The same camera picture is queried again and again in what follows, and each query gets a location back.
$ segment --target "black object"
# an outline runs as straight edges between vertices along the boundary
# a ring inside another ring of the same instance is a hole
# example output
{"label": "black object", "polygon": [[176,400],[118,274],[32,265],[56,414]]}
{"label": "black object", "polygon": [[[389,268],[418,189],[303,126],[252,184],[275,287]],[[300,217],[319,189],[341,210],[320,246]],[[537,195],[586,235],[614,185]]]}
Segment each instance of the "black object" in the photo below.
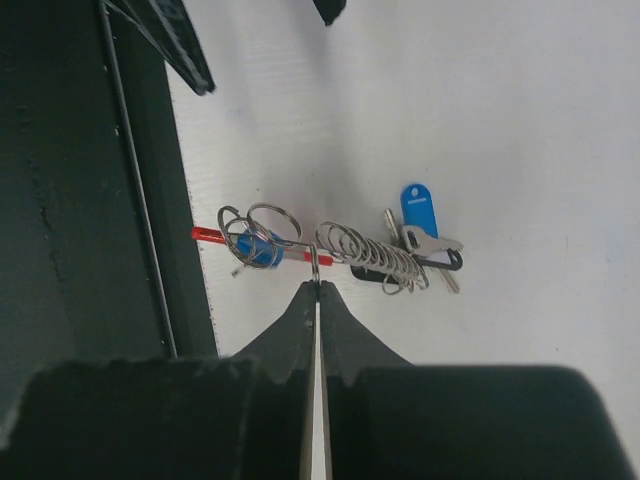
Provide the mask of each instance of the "black object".
{"label": "black object", "polygon": [[313,3],[327,27],[340,16],[344,7],[347,6],[347,0],[313,0]]}
{"label": "black object", "polygon": [[447,254],[449,254],[449,261],[451,263],[434,262],[419,255],[414,255],[413,258],[421,267],[434,267],[441,270],[451,270],[452,272],[457,272],[458,270],[460,270],[463,264],[462,255],[460,254],[460,252],[458,252],[457,250],[448,249]]}
{"label": "black object", "polygon": [[302,284],[283,316],[230,359],[38,374],[0,474],[306,478],[317,301],[332,478],[633,478],[578,373],[414,367],[328,282]]}
{"label": "black object", "polygon": [[181,0],[103,0],[133,23],[198,95],[213,92],[207,61]]}
{"label": "black object", "polygon": [[350,267],[351,274],[356,277],[358,280],[362,280],[363,282],[374,282],[374,283],[388,283],[389,285],[397,285],[398,281],[387,275],[386,273],[377,272],[375,270],[369,270],[364,267]]}
{"label": "black object", "polygon": [[165,64],[122,17],[103,20],[111,32],[106,43],[113,45],[113,81],[128,125],[128,153],[139,202],[147,208],[149,249],[157,259],[158,288],[164,292],[176,354],[215,354],[200,256],[185,235],[193,219]]}

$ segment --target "blue plastic piece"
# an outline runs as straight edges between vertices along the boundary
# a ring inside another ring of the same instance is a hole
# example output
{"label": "blue plastic piece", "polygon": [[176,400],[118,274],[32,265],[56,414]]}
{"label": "blue plastic piece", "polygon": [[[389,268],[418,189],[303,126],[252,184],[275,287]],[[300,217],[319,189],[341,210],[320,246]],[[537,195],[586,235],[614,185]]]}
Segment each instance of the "blue plastic piece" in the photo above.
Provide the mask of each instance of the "blue plastic piece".
{"label": "blue plastic piece", "polygon": [[[255,258],[255,261],[264,266],[270,265],[271,260],[273,259],[273,247],[269,243],[265,242],[264,240],[261,240],[260,238],[249,237],[250,233],[251,232],[249,230],[245,230],[242,235],[238,236],[238,242],[236,244],[238,247],[238,250],[240,250],[245,255],[249,255],[251,253],[251,246],[255,242],[256,255],[257,255]],[[276,235],[273,232],[271,232],[271,235],[273,235],[273,238],[277,240],[282,240],[282,238],[280,238],[278,235]],[[280,265],[280,262],[282,262],[283,258],[284,258],[284,248],[277,247],[276,259],[273,262],[273,265],[271,265],[271,267],[275,268],[278,265]]]}
{"label": "blue plastic piece", "polygon": [[438,238],[438,225],[429,189],[419,183],[409,185],[400,196],[405,225],[415,225]]}

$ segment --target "gray metal key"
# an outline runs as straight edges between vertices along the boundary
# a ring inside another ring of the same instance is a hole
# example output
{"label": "gray metal key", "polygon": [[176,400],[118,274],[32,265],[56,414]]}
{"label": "gray metal key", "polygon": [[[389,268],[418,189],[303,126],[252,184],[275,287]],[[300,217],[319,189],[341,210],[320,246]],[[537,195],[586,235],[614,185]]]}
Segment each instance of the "gray metal key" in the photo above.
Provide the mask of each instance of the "gray metal key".
{"label": "gray metal key", "polygon": [[386,208],[384,210],[384,221],[387,224],[389,233],[391,234],[391,245],[399,247],[402,239],[400,238],[400,232],[398,231],[396,217],[393,215],[393,211],[390,208]]}
{"label": "gray metal key", "polygon": [[460,242],[442,237],[433,238],[431,235],[427,235],[422,228],[415,225],[404,225],[402,227],[402,236],[407,250],[421,257],[428,257],[438,250],[451,249],[460,251],[463,248]]}
{"label": "gray metal key", "polygon": [[451,293],[460,293],[460,285],[458,284],[455,277],[453,276],[453,273],[443,268],[435,268],[433,270],[438,270],[440,272],[440,275],[442,276],[444,283],[447,285],[447,289]]}

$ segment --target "black plastic piece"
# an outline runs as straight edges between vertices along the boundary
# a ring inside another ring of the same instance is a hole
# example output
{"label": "black plastic piece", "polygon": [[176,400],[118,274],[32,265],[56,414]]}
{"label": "black plastic piece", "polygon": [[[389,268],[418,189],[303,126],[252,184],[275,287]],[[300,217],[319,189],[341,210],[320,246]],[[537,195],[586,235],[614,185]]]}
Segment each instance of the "black plastic piece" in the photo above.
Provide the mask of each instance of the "black plastic piece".
{"label": "black plastic piece", "polygon": [[0,2],[0,416],[40,365],[169,355],[96,6]]}
{"label": "black plastic piece", "polygon": [[330,26],[347,6],[347,0],[313,0],[324,24]]}
{"label": "black plastic piece", "polygon": [[5,430],[0,476],[308,478],[316,300],[331,478],[634,478],[580,374],[414,367],[329,282],[301,285],[231,359],[40,373]]}
{"label": "black plastic piece", "polygon": [[397,285],[398,281],[387,275],[386,273],[376,272],[375,270],[369,270],[364,267],[350,267],[351,274],[356,277],[358,280],[362,280],[363,282],[375,282],[375,283],[384,283],[385,278],[387,278],[386,283],[389,285]]}
{"label": "black plastic piece", "polygon": [[449,260],[451,263],[434,262],[419,255],[414,255],[413,258],[421,267],[433,267],[439,268],[440,270],[451,270],[452,272],[457,272],[462,268],[462,255],[457,250],[451,249],[447,250],[447,253],[449,254]]}
{"label": "black plastic piece", "polygon": [[198,95],[213,92],[207,61],[181,0],[104,0],[132,22]]}

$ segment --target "white wall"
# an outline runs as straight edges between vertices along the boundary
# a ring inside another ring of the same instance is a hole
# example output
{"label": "white wall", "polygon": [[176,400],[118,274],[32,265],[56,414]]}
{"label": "white wall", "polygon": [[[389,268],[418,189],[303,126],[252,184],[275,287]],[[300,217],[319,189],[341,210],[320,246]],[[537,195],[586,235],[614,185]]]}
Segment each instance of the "white wall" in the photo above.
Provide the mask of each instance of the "white wall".
{"label": "white wall", "polygon": [[[465,244],[461,295],[324,277],[413,362],[581,370],[638,469],[640,2],[349,0],[329,29],[312,0],[185,3],[218,84],[199,98],[170,72],[195,222],[268,201],[308,234],[386,238],[382,210],[427,184]],[[223,354],[310,276],[201,256]]]}

